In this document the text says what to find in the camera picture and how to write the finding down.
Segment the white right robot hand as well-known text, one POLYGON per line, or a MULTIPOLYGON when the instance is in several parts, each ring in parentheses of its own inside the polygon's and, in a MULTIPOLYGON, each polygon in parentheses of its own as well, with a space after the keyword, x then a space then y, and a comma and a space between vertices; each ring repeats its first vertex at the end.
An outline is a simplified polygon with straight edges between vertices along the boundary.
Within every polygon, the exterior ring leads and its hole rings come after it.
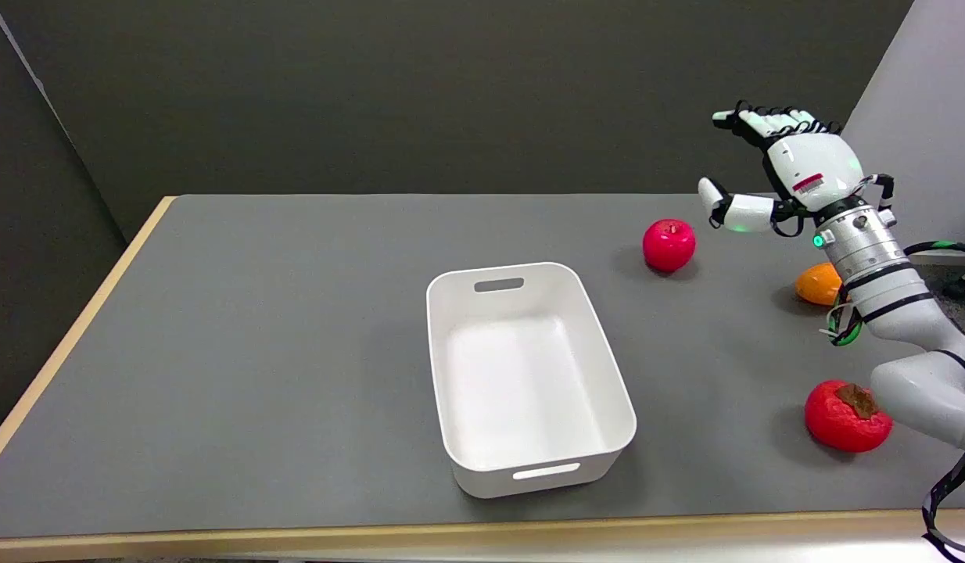
POLYGON ((771 231, 781 238, 797 238, 807 220, 820 225, 864 206, 862 191, 869 185, 882 189, 877 211, 886 227, 896 224, 894 178, 864 174, 838 122, 823 122, 793 106, 751 106, 744 100, 732 110, 715 112, 711 119, 715 127, 761 150, 762 168, 776 193, 776 197, 735 195, 718 181, 701 178, 698 195, 712 228, 771 231))

